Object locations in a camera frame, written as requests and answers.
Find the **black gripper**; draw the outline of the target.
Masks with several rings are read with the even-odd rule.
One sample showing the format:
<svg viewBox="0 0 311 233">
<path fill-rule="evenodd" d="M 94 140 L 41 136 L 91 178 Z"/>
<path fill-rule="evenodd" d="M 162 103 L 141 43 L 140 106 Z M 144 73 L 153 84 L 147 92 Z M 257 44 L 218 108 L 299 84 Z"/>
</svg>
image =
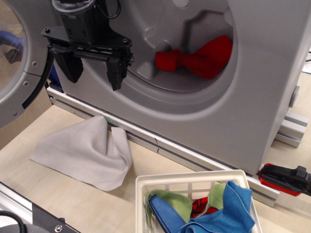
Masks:
<svg viewBox="0 0 311 233">
<path fill-rule="evenodd" d="M 54 0 L 52 6 L 62 25 L 46 27 L 42 35 L 55 47 L 52 54 L 66 78 L 77 83 L 84 69 L 82 59 L 76 56 L 89 57 L 107 61 L 112 89 L 120 89 L 127 75 L 127 65 L 134 61 L 130 51 L 132 41 L 109 25 L 110 20 L 121 13 L 121 2 L 117 1 L 112 15 L 104 0 Z"/>
</svg>

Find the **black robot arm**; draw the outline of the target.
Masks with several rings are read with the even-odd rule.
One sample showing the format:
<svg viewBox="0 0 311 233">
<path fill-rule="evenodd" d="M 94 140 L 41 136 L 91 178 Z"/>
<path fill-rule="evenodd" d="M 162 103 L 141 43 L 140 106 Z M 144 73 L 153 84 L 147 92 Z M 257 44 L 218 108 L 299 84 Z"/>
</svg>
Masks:
<svg viewBox="0 0 311 233">
<path fill-rule="evenodd" d="M 62 20 L 61 26 L 45 28 L 48 50 L 72 83 L 83 72 L 83 59 L 103 61 L 113 90 L 121 88 L 127 68 L 133 63 L 132 41 L 113 31 L 109 22 L 121 13 L 117 1 L 110 15 L 104 0 L 54 0 L 52 6 Z"/>
</svg>

